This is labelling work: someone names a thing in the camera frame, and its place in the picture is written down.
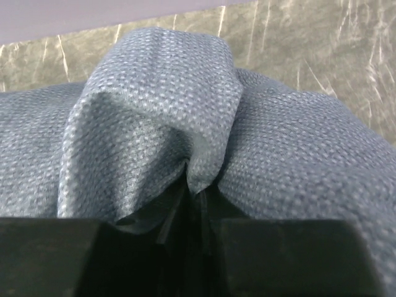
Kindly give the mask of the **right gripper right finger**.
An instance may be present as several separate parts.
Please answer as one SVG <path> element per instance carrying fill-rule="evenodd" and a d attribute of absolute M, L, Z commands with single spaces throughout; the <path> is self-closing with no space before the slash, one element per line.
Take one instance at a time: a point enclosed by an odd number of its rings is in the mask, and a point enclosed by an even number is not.
<path fill-rule="evenodd" d="M 206 296 L 382 296 L 356 228 L 344 220 L 257 220 L 217 189 L 196 195 Z"/>

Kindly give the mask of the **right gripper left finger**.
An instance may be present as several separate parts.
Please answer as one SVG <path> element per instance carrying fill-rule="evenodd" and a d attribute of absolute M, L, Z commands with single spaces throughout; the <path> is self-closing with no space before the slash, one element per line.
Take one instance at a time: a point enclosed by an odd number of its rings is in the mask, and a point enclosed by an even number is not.
<path fill-rule="evenodd" d="M 2 218 L 2 296 L 176 296 L 183 274 L 184 183 L 116 224 Z"/>

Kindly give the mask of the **striped blue grey pillowcase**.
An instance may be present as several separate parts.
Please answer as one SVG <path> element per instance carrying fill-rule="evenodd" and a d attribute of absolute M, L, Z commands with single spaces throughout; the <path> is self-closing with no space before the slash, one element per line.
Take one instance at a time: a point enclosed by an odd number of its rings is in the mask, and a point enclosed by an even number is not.
<path fill-rule="evenodd" d="M 395 149 L 340 100 L 234 66 L 220 38 L 127 34 L 88 81 L 1 94 L 1 215 L 115 221 L 183 171 L 257 218 L 346 218 L 395 295 Z"/>

